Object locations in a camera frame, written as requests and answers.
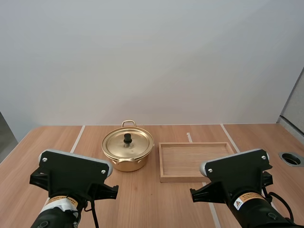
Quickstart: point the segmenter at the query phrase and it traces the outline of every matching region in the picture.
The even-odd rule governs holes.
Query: pot lid
[[[124,127],[124,123],[132,122],[134,126]],[[150,133],[136,127],[134,121],[124,121],[122,127],[110,132],[103,140],[102,149],[112,159],[139,159],[147,155],[154,145]]]

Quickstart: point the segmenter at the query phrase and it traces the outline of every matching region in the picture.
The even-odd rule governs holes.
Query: gray panel
[[[301,75],[285,107],[283,116],[304,132],[304,77]]]

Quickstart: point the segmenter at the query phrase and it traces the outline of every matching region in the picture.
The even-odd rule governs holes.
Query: white wall
[[[0,110],[46,124],[274,123],[304,61],[302,0],[0,3]]]

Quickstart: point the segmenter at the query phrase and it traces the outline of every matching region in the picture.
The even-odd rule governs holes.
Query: golden pot
[[[130,122],[134,126],[124,126]],[[101,147],[115,169],[131,172],[147,163],[148,154],[153,146],[154,140],[149,132],[136,127],[133,120],[126,120],[123,121],[121,128],[110,132],[104,138]]]

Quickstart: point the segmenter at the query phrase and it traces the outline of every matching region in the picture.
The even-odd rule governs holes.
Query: white line
[[[73,145],[73,147],[72,147],[70,153],[74,153],[74,151],[75,151],[75,149],[76,149],[76,147],[77,147],[77,144],[78,144],[78,142],[79,142],[79,140],[80,140],[80,137],[81,137],[81,135],[82,135],[82,132],[84,132],[85,127],[86,127],[86,126],[83,125],[82,128],[80,129],[80,132],[79,132],[79,134],[78,134],[78,136],[77,136],[77,138],[76,138],[76,141],[75,141],[75,143],[74,143],[74,145]],[[47,204],[48,200],[49,200],[49,197],[47,198],[47,201],[44,203],[43,207]]]
[[[237,153],[240,153],[237,145],[234,143],[233,139],[231,138],[230,134],[228,133],[228,131],[226,130],[226,128],[224,127],[224,125],[221,123],[220,125],[223,129],[223,131],[225,132],[226,136],[229,138],[231,144],[233,145],[234,149],[237,151]]]
[[[208,203],[208,204],[209,204],[210,211],[211,211],[211,214],[212,214],[212,217],[213,217],[215,228],[221,228],[219,220],[218,220],[219,218],[218,218],[217,212],[215,210],[214,204],[213,203]]]
[[[187,132],[187,136],[188,136],[188,140],[190,143],[192,143],[192,138],[191,138],[191,135],[189,132]],[[211,211],[211,214],[212,214],[212,217],[213,217],[213,221],[214,221],[214,225],[215,225],[215,228],[221,228],[220,227],[220,223],[219,223],[219,218],[218,218],[218,215],[217,215],[217,212],[215,211],[215,207],[214,207],[214,204],[213,203],[208,203],[209,204],[209,207],[210,207],[210,211]]]
[[[74,143],[74,145],[73,145],[73,147],[72,147],[70,153],[74,153],[74,151],[75,151],[75,149],[76,149],[76,147],[77,147],[77,144],[78,144],[78,142],[79,142],[79,140],[80,140],[80,137],[81,137],[81,135],[82,135],[82,132],[84,132],[85,127],[86,127],[85,125],[82,126],[82,128],[81,128],[81,130],[80,130],[80,132],[79,132],[79,135],[78,135],[78,137],[76,138],[76,141],[75,141],[75,143]]]
[[[190,143],[192,143],[191,135],[190,135],[190,133],[189,133],[189,132],[187,132],[187,136],[188,136],[188,140],[189,140],[189,142],[190,142]]]

